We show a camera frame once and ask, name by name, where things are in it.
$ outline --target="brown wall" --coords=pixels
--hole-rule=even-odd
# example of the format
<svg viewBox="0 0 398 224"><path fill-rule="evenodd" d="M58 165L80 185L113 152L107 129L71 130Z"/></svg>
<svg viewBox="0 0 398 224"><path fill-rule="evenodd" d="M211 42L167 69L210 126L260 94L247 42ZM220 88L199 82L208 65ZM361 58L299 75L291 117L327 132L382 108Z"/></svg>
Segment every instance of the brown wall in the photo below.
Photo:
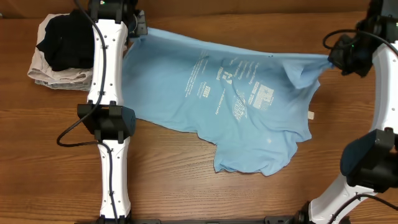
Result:
<svg viewBox="0 0 398 224"><path fill-rule="evenodd" d="M84 6L88 0L81 0ZM207 14L365 11L369 0L139 0L149 17ZM0 0L0 12L9 18L40 18L66 13L73 0Z"/></svg>

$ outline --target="beige cloth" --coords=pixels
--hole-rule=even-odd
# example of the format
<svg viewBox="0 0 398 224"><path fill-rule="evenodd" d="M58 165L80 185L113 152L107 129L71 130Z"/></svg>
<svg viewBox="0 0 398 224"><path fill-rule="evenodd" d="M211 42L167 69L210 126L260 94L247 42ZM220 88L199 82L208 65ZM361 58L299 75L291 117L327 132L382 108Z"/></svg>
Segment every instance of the beige cloth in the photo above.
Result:
<svg viewBox="0 0 398 224"><path fill-rule="evenodd" d="M45 27L49 23L49 20L59 15L64 14L49 14L39 25L36 44L43 41ZM93 69L68 68L63 71L55 72L46 62L44 53L39 51L36 47L27 75L36 80L37 84L45 85L50 88L89 90L93 77Z"/></svg>

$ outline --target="cable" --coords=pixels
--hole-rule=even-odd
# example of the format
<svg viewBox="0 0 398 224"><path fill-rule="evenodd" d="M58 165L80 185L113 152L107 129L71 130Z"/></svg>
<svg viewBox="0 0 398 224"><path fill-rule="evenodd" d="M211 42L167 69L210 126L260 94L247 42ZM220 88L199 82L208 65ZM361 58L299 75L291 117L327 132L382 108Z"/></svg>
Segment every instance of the cable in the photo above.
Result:
<svg viewBox="0 0 398 224"><path fill-rule="evenodd" d="M332 224L332 223L336 220L337 216L338 216L348 205L350 205L350 204L351 204L352 202L354 202L355 200L361 200L362 197L368 197L368 198L377 200L378 202L381 202L381 203L383 203L384 205L387 205L388 207L391 207L391 208L393 208L393 209L395 209L395 210L398 211L398 206L395 206L395 205L391 204L390 202L388 202L388 201L386 201L386 200L383 200L383 199L381 199L381 198L379 198L379 197L376 197L376 196L373 196L373 195L368 195L368 194L357 194L357 195L355 195L353 198L349 199L346 203L344 203L344 204L336 211L336 213L331 217L331 219L330 219L330 221L328 222L328 224Z"/></svg>
<svg viewBox="0 0 398 224"><path fill-rule="evenodd" d="M95 22L91 19L91 17L85 12L85 10L83 9L83 6L81 6L79 0L73 0L76 4L76 6L79 8L80 12L85 15L85 17L91 22L91 24L93 25L94 29L97 31L99 38L101 39L101 44L102 46L105 46L105 41L104 38L102 36L102 33L100 31L100 29L98 28L98 26L95 24ZM115 219L115 223L118 224L118 216L116 213L116 206L114 203L114 198L113 198L113 189L112 189L112 171L113 171L113 163L112 163L112 150L109 148L109 146L107 146L105 143L102 142L98 142L98 141L90 141L90 142L80 142L80 143L73 143L73 144L65 144L61 142L61 139L67 134L69 133L73 128L75 128L76 126L78 126L81 122L83 122L87 117L89 117L95 110L97 110L97 108L99 107L101 100L102 100L102 96L104 93L104 86L105 86L105 75L106 75L106 48L102 47L103 50L103 71L102 71L102 80L101 80L101 88L99 91L99 97L97 102L95 103L94 107L86 114L84 115L84 117L80 118L78 121L76 121L73 125L71 125L69 128L67 128L66 130L64 130L57 138L57 144L59 146L63 146L63 147L77 147L77 146L87 146L87 145L91 145L91 144L96 144L96 145L101 145L104 146L106 148L106 151L109 154L109 196L111 197L111 203L112 203L112 209L113 209L113 215L114 215L114 219Z"/></svg>
<svg viewBox="0 0 398 224"><path fill-rule="evenodd" d="M322 42L323 46L324 46L326 49L330 49L330 50L333 50L333 49L344 49L344 48L346 48L346 47L351 47L351 46L352 46L353 44L355 44L358 40L354 40L354 41L352 41L351 43L345 44L345 45L343 45L343 46L341 46L341 47L330 47L329 45L326 44L326 41L329 39L329 37L331 37L331 36L333 36L333 35L336 35L336 34L340 34L340 33L346 33L346 32L370 36L370 37L372 37L372 38L374 38L374 39L376 39L376 40L382 42L383 44L386 44L387 47L389 47L389 48L397 55L397 57L398 57L398 50L397 50L392 44L390 44L388 41L384 40L383 38L379 37L378 35L374 35L374 34L372 34L372 33L369 33L369 32L366 32L366 31L361 31L361 30L341 29L341 30L333 31L333 32L329 33L328 35L326 35L326 36L323 38L323 42Z"/></svg>

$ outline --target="black cloth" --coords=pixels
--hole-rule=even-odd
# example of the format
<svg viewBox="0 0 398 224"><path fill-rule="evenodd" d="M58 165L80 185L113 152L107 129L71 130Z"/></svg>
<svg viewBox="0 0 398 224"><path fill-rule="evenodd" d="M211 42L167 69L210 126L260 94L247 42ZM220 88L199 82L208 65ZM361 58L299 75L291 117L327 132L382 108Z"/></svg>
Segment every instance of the black cloth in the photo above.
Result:
<svg viewBox="0 0 398 224"><path fill-rule="evenodd" d="M93 67L93 28L78 10L51 19L45 27L44 40L36 47L53 71Z"/></svg>

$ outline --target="wooden table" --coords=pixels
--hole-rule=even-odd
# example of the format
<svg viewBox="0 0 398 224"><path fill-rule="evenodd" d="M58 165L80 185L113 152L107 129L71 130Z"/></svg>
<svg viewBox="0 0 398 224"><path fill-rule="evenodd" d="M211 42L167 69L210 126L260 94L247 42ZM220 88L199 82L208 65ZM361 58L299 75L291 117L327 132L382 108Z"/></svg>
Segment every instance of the wooden table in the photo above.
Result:
<svg viewBox="0 0 398 224"><path fill-rule="evenodd" d="M258 14L150 19L151 27L200 40L266 52L327 54L322 38L352 28L364 12ZM63 148L55 139L76 121L82 91L51 90L27 77L40 20L0 20L0 223L94 220L101 205L96 146ZM294 214L339 173L344 147L367 133L374 109L374 72L342 77L330 70L310 110L313 139L299 144L291 163L270 177L220 172L216 147L196 134L138 121L128 155L134 218L161 220L264 218ZM80 126L67 141L92 139ZM398 190L380 195L398 204ZM353 223L398 223L398 213L368 200Z"/></svg>

